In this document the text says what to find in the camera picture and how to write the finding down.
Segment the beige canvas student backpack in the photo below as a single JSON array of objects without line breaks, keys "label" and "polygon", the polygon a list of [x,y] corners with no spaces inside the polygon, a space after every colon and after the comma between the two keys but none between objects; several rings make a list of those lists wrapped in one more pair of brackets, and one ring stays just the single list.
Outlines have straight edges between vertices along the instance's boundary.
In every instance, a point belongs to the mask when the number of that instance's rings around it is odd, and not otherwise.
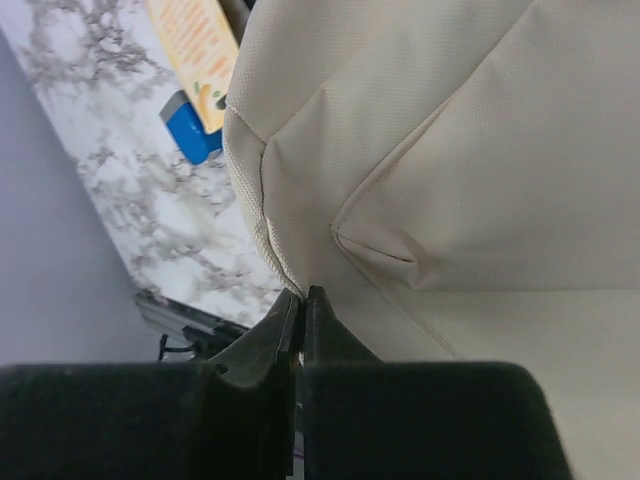
[{"label": "beige canvas student backpack", "polygon": [[386,360],[541,383],[574,474],[639,475],[639,5],[259,1],[227,96],[249,230]]}]

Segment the blue pencil sharpener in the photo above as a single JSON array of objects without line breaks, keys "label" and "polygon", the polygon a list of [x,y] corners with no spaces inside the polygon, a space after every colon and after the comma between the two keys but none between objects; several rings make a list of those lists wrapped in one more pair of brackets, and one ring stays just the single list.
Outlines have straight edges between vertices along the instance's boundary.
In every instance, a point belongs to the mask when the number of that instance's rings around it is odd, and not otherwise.
[{"label": "blue pencil sharpener", "polygon": [[222,153],[222,131],[208,134],[183,90],[176,91],[160,110],[159,116],[187,161],[204,163]]}]

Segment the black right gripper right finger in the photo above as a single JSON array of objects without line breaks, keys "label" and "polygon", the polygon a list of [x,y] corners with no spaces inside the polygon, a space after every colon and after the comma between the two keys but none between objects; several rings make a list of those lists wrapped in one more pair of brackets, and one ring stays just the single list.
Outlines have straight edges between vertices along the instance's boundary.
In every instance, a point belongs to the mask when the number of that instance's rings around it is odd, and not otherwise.
[{"label": "black right gripper right finger", "polygon": [[326,291],[312,286],[305,304],[303,371],[379,373],[382,361],[338,318]]}]

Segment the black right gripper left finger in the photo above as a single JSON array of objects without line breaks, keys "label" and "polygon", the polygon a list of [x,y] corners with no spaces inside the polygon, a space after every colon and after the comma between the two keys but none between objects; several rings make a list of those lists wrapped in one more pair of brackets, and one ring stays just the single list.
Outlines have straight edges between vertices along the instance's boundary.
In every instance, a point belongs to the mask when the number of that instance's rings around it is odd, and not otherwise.
[{"label": "black right gripper left finger", "polygon": [[299,354],[299,297],[283,290],[266,316],[209,363],[207,394],[281,396],[293,400]]}]

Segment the banana eraser card pack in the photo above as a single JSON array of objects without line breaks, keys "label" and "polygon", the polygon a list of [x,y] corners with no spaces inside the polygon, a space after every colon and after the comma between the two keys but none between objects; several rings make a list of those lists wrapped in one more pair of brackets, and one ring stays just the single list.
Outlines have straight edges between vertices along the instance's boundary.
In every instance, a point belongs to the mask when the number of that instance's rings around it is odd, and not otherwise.
[{"label": "banana eraser card pack", "polygon": [[222,129],[238,43],[216,0],[148,0],[146,7],[204,130]]}]

